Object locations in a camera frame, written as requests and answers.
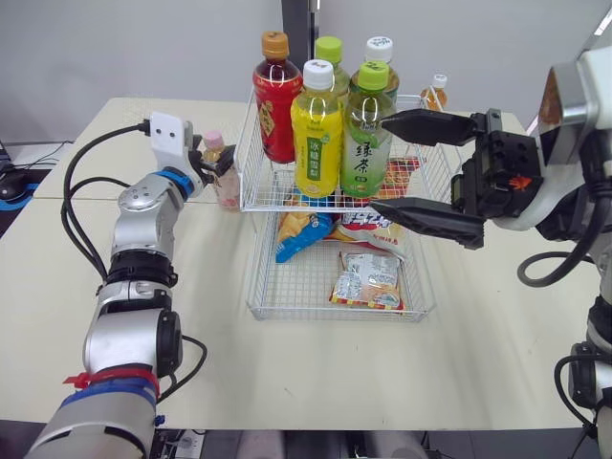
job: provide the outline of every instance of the red bottle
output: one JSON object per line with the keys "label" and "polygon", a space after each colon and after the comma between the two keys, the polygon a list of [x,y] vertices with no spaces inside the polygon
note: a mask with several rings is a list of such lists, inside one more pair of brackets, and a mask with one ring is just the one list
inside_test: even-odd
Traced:
{"label": "red bottle", "polygon": [[252,74],[264,152],[275,163],[295,161],[291,103],[302,89],[302,74],[287,59],[289,39],[283,32],[264,32],[266,60]]}

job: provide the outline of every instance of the red strap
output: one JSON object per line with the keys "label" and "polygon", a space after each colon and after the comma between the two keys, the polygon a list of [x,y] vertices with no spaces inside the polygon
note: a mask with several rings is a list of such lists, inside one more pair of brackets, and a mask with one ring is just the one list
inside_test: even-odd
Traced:
{"label": "red strap", "polygon": [[84,389],[90,383],[113,380],[115,378],[144,378],[155,386],[155,396],[160,396],[160,382],[157,377],[143,368],[111,368],[109,370],[98,371],[94,375],[89,373],[79,373],[78,376],[69,376],[64,380],[64,384],[73,384],[77,389]]}
{"label": "red strap", "polygon": [[78,376],[69,376],[64,380],[64,384],[73,384],[77,389],[84,389],[89,385],[91,379],[89,373],[79,373]]}

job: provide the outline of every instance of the food packet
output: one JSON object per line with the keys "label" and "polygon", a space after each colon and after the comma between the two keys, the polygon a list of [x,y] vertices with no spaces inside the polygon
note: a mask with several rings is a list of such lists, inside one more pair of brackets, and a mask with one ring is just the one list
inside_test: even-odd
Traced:
{"label": "food packet", "polygon": [[[327,207],[333,198],[314,199],[294,187],[285,200],[287,206]],[[332,215],[323,212],[286,212],[281,215],[276,236],[276,263],[284,263],[299,251],[323,239],[333,229]]]}
{"label": "food packet", "polygon": [[376,253],[340,253],[340,274],[330,296],[333,303],[401,311],[400,260]]}
{"label": "food packet", "polygon": [[[372,198],[351,198],[343,196],[346,207],[365,207],[372,199],[401,198],[408,191],[410,174],[421,167],[417,157],[390,159],[384,175],[384,183],[379,192]],[[336,222],[336,227],[327,239],[336,239],[390,251],[404,258],[405,229],[397,223],[382,217],[378,213],[355,212],[344,213]]]}
{"label": "food packet", "polygon": [[376,212],[342,213],[326,239],[360,244],[405,257],[405,229]]}
{"label": "food packet", "polygon": [[276,236],[276,263],[284,263],[299,251],[330,233],[334,224],[329,213],[287,212],[281,216]]}

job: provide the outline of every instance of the green tea bottle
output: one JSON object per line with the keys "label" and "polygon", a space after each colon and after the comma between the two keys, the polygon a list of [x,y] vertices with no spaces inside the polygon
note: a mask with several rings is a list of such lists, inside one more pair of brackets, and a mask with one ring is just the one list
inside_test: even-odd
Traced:
{"label": "green tea bottle", "polygon": [[348,99],[348,82],[351,77],[340,67],[342,62],[342,40],[335,36],[322,36],[315,42],[315,58],[323,59],[334,66],[334,85],[332,92],[338,97],[342,107]]}
{"label": "green tea bottle", "polygon": [[[373,36],[365,43],[365,61],[379,60],[387,65],[391,63],[393,58],[393,40],[388,36]],[[357,83],[359,71],[355,72],[351,77],[349,85],[350,91],[359,91]],[[398,74],[389,66],[389,80],[386,83],[385,92],[395,103],[398,99],[398,88],[400,87],[400,78]]]}
{"label": "green tea bottle", "polygon": [[340,165],[340,186],[347,196],[373,196],[384,182],[392,136],[381,127],[381,119],[395,113],[395,103],[385,93],[388,79],[387,64],[365,62],[360,66],[358,90],[349,93]]}

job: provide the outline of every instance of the small bottle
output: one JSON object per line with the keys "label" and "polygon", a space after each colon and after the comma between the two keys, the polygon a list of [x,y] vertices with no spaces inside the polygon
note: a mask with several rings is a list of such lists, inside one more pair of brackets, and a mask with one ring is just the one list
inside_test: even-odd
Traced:
{"label": "small bottle", "polygon": [[[204,145],[207,148],[202,153],[202,159],[209,163],[217,163],[226,146],[219,131],[208,131],[204,135]],[[240,179],[233,164],[221,176],[215,177],[212,185],[217,195],[217,203],[225,210],[240,210]]]}
{"label": "small bottle", "polygon": [[[387,65],[393,58],[393,40],[387,36],[373,36],[365,43],[365,61],[368,60],[379,60]],[[352,92],[359,91],[359,84],[357,83],[359,71],[356,71],[351,77],[349,90]],[[395,103],[398,99],[398,88],[400,87],[400,78],[398,74],[389,65],[389,80],[384,89],[386,94]]]}
{"label": "small bottle", "polygon": [[347,196],[373,196],[384,182],[392,136],[381,127],[381,119],[395,113],[395,103],[385,92],[388,78],[387,64],[365,62],[357,79],[359,89],[348,96],[340,167],[340,186]]}
{"label": "small bottle", "polygon": [[315,58],[331,62],[334,66],[334,84],[332,92],[338,97],[341,107],[346,106],[348,99],[348,82],[351,77],[340,67],[342,62],[342,40],[335,36],[322,36],[315,42]]}
{"label": "small bottle", "polygon": [[429,110],[444,111],[448,102],[447,93],[444,92],[447,80],[446,75],[436,74],[433,76],[431,86],[425,88],[421,93],[421,98],[425,100],[426,107]]}
{"label": "small bottle", "polygon": [[338,185],[342,112],[332,92],[334,67],[326,60],[304,64],[304,89],[291,106],[295,184],[310,198],[323,198]]}
{"label": "small bottle", "polygon": [[287,59],[289,39],[283,32],[264,32],[261,51],[266,60],[252,74],[264,152],[276,163],[295,160],[291,103],[302,88],[302,75]]}

